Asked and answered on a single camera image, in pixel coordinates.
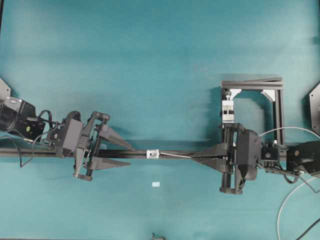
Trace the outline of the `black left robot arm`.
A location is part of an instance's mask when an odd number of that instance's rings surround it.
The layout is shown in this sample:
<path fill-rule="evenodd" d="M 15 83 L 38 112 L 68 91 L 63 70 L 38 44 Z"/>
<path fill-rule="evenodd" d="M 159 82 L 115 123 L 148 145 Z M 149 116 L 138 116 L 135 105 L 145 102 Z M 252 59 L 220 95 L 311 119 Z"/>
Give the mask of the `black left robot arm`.
<path fill-rule="evenodd" d="M 101 142 L 109 141 L 128 150 L 132 145 L 115 132 L 107 122 L 110 116 L 94 111 L 87 123 L 81 121 L 78 111 L 71 111 L 61 122 L 53 121 L 52 113 L 43 110 L 36 114 L 35 106 L 15 97 L 8 96 L 0 105 L 0 130 L 23 138 L 32 144 L 41 141 L 55 150 L 59 158 L 74 157 L 74 173 L 77 179 L 90 182 L 95 170 L 123 167 L 127 163 L 99 157 Z"/>

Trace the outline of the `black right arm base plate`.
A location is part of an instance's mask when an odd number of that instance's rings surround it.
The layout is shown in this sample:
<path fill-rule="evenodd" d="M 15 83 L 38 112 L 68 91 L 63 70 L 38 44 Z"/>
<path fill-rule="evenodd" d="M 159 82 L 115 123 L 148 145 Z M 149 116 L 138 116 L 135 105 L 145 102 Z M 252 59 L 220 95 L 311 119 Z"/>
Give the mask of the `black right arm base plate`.
<path fill-rule="evenodd" d="M 309 108 L 312 130 L 320 134 L 320 84 L 318 83 L 309 93 Z"/>

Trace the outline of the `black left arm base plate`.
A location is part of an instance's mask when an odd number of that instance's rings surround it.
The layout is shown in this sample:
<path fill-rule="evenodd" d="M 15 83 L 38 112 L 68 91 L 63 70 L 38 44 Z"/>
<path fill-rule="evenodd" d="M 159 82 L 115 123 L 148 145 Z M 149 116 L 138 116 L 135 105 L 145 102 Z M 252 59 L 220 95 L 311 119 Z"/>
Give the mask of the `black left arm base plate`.
<path fill-rule="evenodd" d="M 11 97 L 11 88 L 0 77 L 0 101 L 4 102 L 8 97 Z"/>

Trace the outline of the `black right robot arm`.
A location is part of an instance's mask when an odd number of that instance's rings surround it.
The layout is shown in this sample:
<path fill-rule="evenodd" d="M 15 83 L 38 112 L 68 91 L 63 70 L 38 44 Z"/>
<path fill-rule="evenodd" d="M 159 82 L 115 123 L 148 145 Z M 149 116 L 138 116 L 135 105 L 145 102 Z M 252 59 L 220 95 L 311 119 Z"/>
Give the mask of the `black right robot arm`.
<path fill-rule="evenodd" d="M 319 141 L 291 146 L 263 143 L 260 135 L 240 123 L 224 123 L 221 130 L 221 143 L 196 152 L 191 158 L 221 172 L 222 193 L 241 195 L 245 183 L 256 179 L 259 168 L 284 176 L 290 184 L 303 173 L 320 176 Z"/>

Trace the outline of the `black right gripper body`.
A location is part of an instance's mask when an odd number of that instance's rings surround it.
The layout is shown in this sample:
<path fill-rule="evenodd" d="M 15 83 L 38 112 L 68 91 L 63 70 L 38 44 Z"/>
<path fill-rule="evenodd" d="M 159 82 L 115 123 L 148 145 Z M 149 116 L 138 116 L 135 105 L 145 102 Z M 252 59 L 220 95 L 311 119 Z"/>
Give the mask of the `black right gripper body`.
<path fill-rule="evenodd" d="M 244 130 L 241 123 L 223 123 L 221 125 L 221 143 L 226 149 L 226 155 L 222 157 L 225 161 L 225 170 L 221 176 L 220 192 L 225 194 L 241 195 L 243 193 L 243 183 L 240 170 L 235 164 L 234 135 L 240 134 Z"/>

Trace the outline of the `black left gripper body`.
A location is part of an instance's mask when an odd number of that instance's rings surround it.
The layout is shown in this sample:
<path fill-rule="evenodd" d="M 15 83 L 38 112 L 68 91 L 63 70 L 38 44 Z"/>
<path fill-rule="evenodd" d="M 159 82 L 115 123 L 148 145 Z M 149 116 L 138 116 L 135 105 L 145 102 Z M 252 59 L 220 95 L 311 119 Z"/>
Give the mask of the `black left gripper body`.
<path fill-rule="evenodd" d="M 73 176 L 78 179 L 82 179 L 85 181 L 91 181 L 92 180 L 92 174 L 93 170 L 87 169 L 86 174 L 80 174 L 81 166 L 83 165 L 83 158 L 85 156 L 86 152 L 90 151 L 90 134 L 92 133 L 92 130 L 94 129 L 94 122 L 95 120 L 101 121 L 99 127 L 106 124 L 110 119 L 110 116 L 106 113 L 101 113 L 94 111 L 91 114 L 91 117 L 88 119 L 87 124 L 82 129 L 81 134 L 79 136 L 79 140 L 76 145 L 76 149 L 74 151 L 74 174 Z"/>

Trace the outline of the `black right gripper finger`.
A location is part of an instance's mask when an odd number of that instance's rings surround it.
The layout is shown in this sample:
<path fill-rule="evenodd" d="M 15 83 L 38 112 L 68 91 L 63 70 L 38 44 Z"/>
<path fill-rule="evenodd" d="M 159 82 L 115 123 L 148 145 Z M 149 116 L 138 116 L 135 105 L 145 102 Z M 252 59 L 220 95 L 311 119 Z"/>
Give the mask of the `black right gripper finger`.
<path fill-rule="evenodd" d="M 194 153 L 192 158 L 216 158 L 216 157 L 225 157 L 228 155 L 228 144 L 219 143 L 214 146 Z"/>
<path fill-rule="evenodd" d="M 197 162 L 219 172 L 228 172 L 227 161 L 223 158 L 200 158 Z"/>

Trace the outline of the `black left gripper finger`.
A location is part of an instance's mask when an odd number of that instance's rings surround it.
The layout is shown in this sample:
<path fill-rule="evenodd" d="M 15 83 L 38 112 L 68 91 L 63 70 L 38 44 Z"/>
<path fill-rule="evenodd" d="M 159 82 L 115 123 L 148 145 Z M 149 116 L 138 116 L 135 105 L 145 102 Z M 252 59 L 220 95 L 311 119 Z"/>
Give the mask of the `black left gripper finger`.
<path fill-rule="evenodd" d="M 111 142 L 112 144 L 122 146 L 128 150 L 134 151 L 133 146 L 124 140 L 117 132 L 115 132 L 111 127 L 106 124 L 103 124 L 99 130 L 99 137 L 102 137 L 104 140 Z"/>
<path fill-rule="evenodd" d="M 91 161 L 88 163 L 88 168 L 90 170 L 104 170 L 109 168 L 118 168 L 130 166 L 130 162 L 123 162 L 118 160 L 112 160 L 103 157 L 92 157 Z"/>

